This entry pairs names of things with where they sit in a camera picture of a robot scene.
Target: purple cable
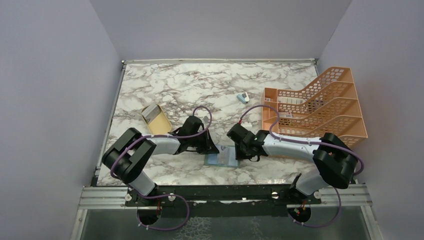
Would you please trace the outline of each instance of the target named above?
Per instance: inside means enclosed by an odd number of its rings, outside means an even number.
[[[112,176],[112,178],[119,179],[118,176],[115,175],[115,169],[116,169],[116,167],[118,165],[119,160],[121,160],[122,157],[129,150],[131,150],[137,143],[139,143],[140,141],[142,141],[144,139],[147,139],[147,138],[189,139],[189,138],[197,137],[197,136],[203,134],[204,132],[206,132],[209,129],[209,127],[211,126],[211,123],[212,123],[212,112],[211,112],[211,110],[209,110],[209,108],[200,105],[200,106],[197,106],[193,110],[193,115],[195,115],[196,110],[197,109],[200,109],[200,108],[206,109],[207,112],[209,113],[209,123],[208,123],[208,125],[202,131],[200,131],[200,132],[198,132],[196,134],[193,134],[193,135],[189,135],[189,136],[172,136],[172,135],[145,135],[145,136],[141,136],[140,138],[138,138],[137,140],[135,140],[133,143],[131,143],[127,148],[125,148],[125,150],[115,160],[115,162],[113,163],[112,167],[110,168],[110,175]],[[175,227],[170,227],[170,228],[160,228],[160,227],[151,226],[150,227],[151,229],[160,230],[160,231],[173,231],[173,230],[179,229],[182,226],[184,226],[187,223],[187,221],[189,220],[190,206],[189,206],[189,203],[187,202],[187,200],[184,197],[182,197],[180,195],[177,195],[177,194],[163,194],[163,195],[158,195],[158,196],[145,196],[145,195],[142,195],[140,192],[138,192],[136,189],[134,189],[134,190],[137,192],[138,195],[140,195],[140,197],[142,197],[144,199],[158,199],[158,198],[163,198],[163,197],[168,197],[168,196],[175,196],[177,198],[182,199],[184,201],[184,203],[185,203],[185,206],[187,207],[187,215],[185,216],[184,221],[180,225],[175,226]],[[140,223],[141,226],[146,227],[146,228],[149,228],[148,226],[146,226],[143,223],[141,223],[138,213],[137,213],[137,219],[138,219],[138,221],[139,221],[139,223]]]
[[[333,224],[340,216],[340,214],[342,213],[342,199],[340,198],[340,193],[339,191],[337,191],[337,188],[333,187],[335,192],[337,193],[337,197],[338,197],[338,208],[337,208],[337,214],[327,223],[324,223],[322,225],[309,225],[309,224],[305,224],[302,222],[298,222],[296,221],[291,215],[290,217],[293,219],[293,222],[299,225],[302,225],[303,227],[307,227],[307,228],[323,228],[323,227],[327,227],[328,225]]]
[[[139,226],[143,226],[147,229],[154,229],[154,230],[159,230],[159,231],[174,231],[174,230],[177,230],[177,229],[181,228],[182,226],[184,226],[184,224],[186,224],[187,221],[189,220],[190,206],[189,206],[189,203],[187,202],[187,200],[184,197],[177,195],[177,194],[163,194],[163,195],[158,195],[158,196],[144,196],[141,193],[139,193],[136,189],[134,189],[134,190],[137,192],[138,195],[140,195],[144,199],[159,199],[159,198],[174,196],[174,197],[182,199],[185,203],[185,206],[187,207],[187,214],[185,215],[184,221],[182,223],[180,223],[178,226],[169,227],[169,228],[161,228],[161,227],[144,225],[142,223],[142,221],[140,220],[140,215],[139,215],[139,212],[137,211],[137,220],[138,220]]]
[[[275,109],[275,108],[273,108],[272,106],[268,106],[268,105],[263,105],[263,104],[261,104],[261,105],[256,105],[256,106],[252,106],[251,108],[249,108],[247,111],[245,111],[244,113],[243,113],[243,115],[241,115],[241,117],[240,117],[240,121],[243,119],[243,117],[248,113],[248,112],[250,112],[250,110],[252,110],[252,109],[254,109],[254,108],[258,108],[258,107],[266,107],[266,108],[270,108],[270,109],[272,109],[274,112],[276,112],[277,113],[277,118],[276,118],[276,120],[275,120],[275,122],[271,125],[271,127],[269,127],[269,134],[271,135],[271,136],[273,136],[275,139],[278,139],[278,140],[282,140],[282,141],[286,141],[286,142],[290,142],[290,143],[295,143],[295,144],[314,144],[314,145],[322,145],[322,146],[327,146],[327,147],[331,147],[331,148],[334,148],[334,149],[338,149],[338,150],[341,150],[341,151],[344,151],[344,152],[346,152],[346,153],[348,153],[348,154],[350,154],[350,155],[352,155],[352,156],[354,156],[357,160],[358,160],[358,162],[360,162],[360,168],[359,168],[359,170],[358,171],[356,171],[355,173],[353,173],[353,175],[354,176],[356,176],[356,175],[358,175],[358,174],[360,174],[360,173],[362,173],[362,171],[364,170],[364,161],[355,153],[355,152],[353,152],[353,151],[351,151],[351,150],[349,150],[349,149],[347,149],[347,148],[344,148],[344,147],[341,147],[341,146],[337,146],[337,145],[334,145],[334,144],[330,144],[330,143],[326,143],[326,142],[321,142],[321,141],[311,141],[311,142],[307,142],[307,141],[301,141],[301,140],[295,140],[295,139],[288,139],[288,138],[284,138],[284,137],[279,137],[279,136],[277,136],[277,135],[275,135],[274,133],[273,133],[273,131],[272,131],[272,129],[273,129],[273,127],[276,125],[276,124],[278,124],[278,121],[279,121],[279,119],[280,119],[280,114],[279,114],[279,112]]]

